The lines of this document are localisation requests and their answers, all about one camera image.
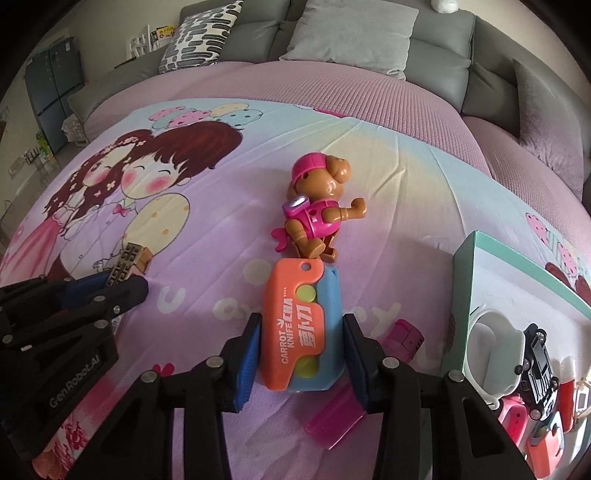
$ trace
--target gray sofa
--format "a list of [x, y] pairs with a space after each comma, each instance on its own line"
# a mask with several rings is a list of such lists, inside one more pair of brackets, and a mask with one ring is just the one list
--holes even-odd
[[[583, 151], [591, 150], [591, 112], [580, 98], [540, 59], [471, 12], [442, 15], [430, 0], [397, 0], [419, 9], [410, 41], [407, 81], [443, 98], [462, 114], [487, 120], [519, 136], [517, 80], [513, 58], [538, 74], [573, 108], [581, 124]], [[204, 0], [180, 11], [185, 17], [227, 4]], [[220, 61], [273, 61], [287, 51], [306, 0], [245, 0]], [[158, 74], [162, 50], [113, 70], [70, 97], [73, 112], [84, 123], [107, 98]]]

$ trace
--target toy dog figure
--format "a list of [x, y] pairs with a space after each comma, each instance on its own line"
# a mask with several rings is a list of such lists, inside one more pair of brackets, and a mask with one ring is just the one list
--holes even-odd
[[339, 207], [343, 185], [351, 177], [349, 162], [323, 153], [308, 153], [299, 158], [291, 171], [287, 203], [283, 204], [284, 228], [271, 232], [283, 252], [287, 239], [293, 242], [302, 258], [321, 258], [333, 263], [337, 257], [332, 241], [340, 224], [353, 218], [365, 218], [366, 204], [356, 198], [351, 207]]

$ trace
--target black toy car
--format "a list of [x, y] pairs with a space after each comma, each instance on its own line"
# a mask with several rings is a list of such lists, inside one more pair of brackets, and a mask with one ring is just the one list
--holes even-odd
[[515, 370], [515, 373], [521, 373], [517, 393], [527, 405], [530, 417], [533, 420], [544, 420], [554, 408], [560, 382], [550, 365], [550, 357], [545, 347], [545, 330], [532, 323], [523, 333], [525, 334], [523, 366]]

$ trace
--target blue gripper pad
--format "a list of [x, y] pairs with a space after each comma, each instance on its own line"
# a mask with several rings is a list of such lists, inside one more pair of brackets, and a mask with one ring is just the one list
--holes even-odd
[[236, 376], [236, 395], [234, 396], [234, 406], [236, 407], [236, 411], [241, 411], [246, 402], [250, 400], [252, 387], [255, 383], [260, 350], [261, 323], [259, 322], [250, 338]]
[[359, 330], [357, 320], [354, 315], [346, 314], [343, 317], [343, 344], [345, 346], [345, 362], [349, 372], [349, 380], [355, 392], [355, 398], [361, 404], [364, 410], [369, 405], [369, 378], [363, 365], [361, 353], [357, 348], [355, 334], [349, 326], [349, 322], [354, 322], [354, 328]]
[[87, 297], [89, 295], [105, 288], [110, 273], [110, 270], [106, 270], [90, 277], [71, 281], [65, 291], [59, 295], [62, 308], [72, 310], [88, 303]]

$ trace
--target refrigerator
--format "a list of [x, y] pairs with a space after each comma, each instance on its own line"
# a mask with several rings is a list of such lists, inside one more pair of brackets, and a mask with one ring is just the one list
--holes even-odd
[[61, 130], [72, 114], [68, 98], [84, 86], [80, 53], [73, 37], [54, 43], [27, 61], [25, 84], [37, 123], [53, 153], [68, 140]]

